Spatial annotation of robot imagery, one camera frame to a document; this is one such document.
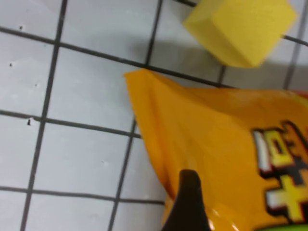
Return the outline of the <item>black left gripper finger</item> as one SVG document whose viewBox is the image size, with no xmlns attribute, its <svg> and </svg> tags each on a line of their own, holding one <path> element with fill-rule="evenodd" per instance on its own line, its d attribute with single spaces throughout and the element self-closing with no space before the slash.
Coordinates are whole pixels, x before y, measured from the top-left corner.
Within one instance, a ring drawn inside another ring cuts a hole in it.
<svg viewBox="0 0 308 231">
<path fill-rule="evenodd" d="M 163 231 L 208 231 L 201 181 L 196 171 L 180 171 L 175 203 L 162 227 Z"/>
</svg>

